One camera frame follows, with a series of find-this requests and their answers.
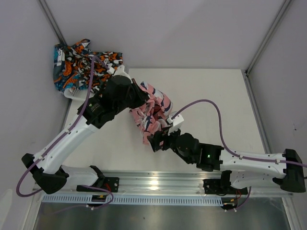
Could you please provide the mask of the pink shark print shorts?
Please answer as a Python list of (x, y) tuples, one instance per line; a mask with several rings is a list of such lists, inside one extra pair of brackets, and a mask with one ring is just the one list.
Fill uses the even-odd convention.
[(173, 103), (166, 94), (152, 85), (141, 82), (140, 89), (149, 99), (140, 107), (130, 110), (134, 122), (142, 135), (142, 143), (149, 145), (148, 136), (168, 127), (167, 117), (171, 114)]

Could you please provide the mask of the orange camouflage shorts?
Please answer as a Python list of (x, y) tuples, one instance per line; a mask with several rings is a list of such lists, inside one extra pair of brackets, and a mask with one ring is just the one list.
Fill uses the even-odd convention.
[(63, 80), (60, 86), (61, 90), (88, 89), (93, 57), (97, 57), (98, 60), (94, 61), (92, 93), (104, 87), (108, 79), (113, 76), (111, 69), (117, 70), (123, 64), (122, 53), (115, 51), (92, 51), (90, 43), (89, 39), (83, 39), (71, 46), (64, 47), (65, 61), (64, 70), (61, 71)]

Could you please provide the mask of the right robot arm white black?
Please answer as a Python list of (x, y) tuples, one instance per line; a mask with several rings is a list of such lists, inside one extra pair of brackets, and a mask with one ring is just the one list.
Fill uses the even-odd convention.
[(230, 194), (253, 186), (276, 184), (290, 193), (306, 191), (302, 160), (293, 149), (277, 154), (231, 151), (200, 143), (189, 133), (158, 131), (148, 136), (154, 152), (171, 149), (187, 164), (206, 172), (220, 171), (221, 177), (210, 193)]

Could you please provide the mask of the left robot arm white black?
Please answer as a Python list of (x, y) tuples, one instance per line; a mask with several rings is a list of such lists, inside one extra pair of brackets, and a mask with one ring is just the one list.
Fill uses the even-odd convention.
[(55, 139), (36, 154), (25, 154), (22, 162), (37, 185), (46, 194), (62, 188), (77, 191), (100, 191), (105, 176), (96, 166), (75, 168), (64, 166), (68, 156), (90, 135), (126, 108), (135, 109), (149, 99), (134, 79), (116, 75), (93, 97), (84, 101), (72, 122)]

